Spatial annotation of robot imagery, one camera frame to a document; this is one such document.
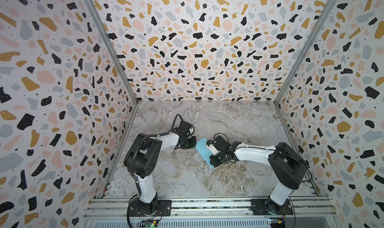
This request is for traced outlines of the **light blue paper sheet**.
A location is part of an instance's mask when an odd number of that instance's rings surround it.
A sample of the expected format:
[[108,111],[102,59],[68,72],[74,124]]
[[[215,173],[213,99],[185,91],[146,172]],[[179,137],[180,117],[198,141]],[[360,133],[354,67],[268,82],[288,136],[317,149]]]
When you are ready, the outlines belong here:
[[213,155],[213,153],[207,148],[207,141],[208,140],[205,137],[199,140],[196,144],[196,149],[208,166],[210,168],[214,168],[214,166],[210,163],[210,156]]

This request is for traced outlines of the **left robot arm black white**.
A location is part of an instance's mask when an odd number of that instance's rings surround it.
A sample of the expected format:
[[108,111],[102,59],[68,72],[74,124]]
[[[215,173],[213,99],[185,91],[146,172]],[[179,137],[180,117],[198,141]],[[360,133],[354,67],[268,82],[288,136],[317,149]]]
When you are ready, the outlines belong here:
[[147,213],[154,213],[158,203],[152,173],[156,168],[160,151],[164,148],[191,149],[196,147],[195,128],[181,121],[178,127],[172,126],[160,134],[140,133],[124,158],[124,165],[134,179],[138,190],[138,205]]

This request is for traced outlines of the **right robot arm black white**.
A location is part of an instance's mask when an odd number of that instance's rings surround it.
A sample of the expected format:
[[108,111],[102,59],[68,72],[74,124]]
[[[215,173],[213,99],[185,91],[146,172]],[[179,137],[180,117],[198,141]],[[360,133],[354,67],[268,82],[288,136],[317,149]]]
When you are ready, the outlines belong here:
[[212,153],[210,164],[217,168],[224,163],[252,161],[270,166],[278,183],[266,199],[252,202],[254,215],[293,214],[289,208],[289,198],[300,187],[309,166],[288,144],[280,142],[276,146],[255,146],[241,142],[230,144],[220,135],[208,140],[207,149]]

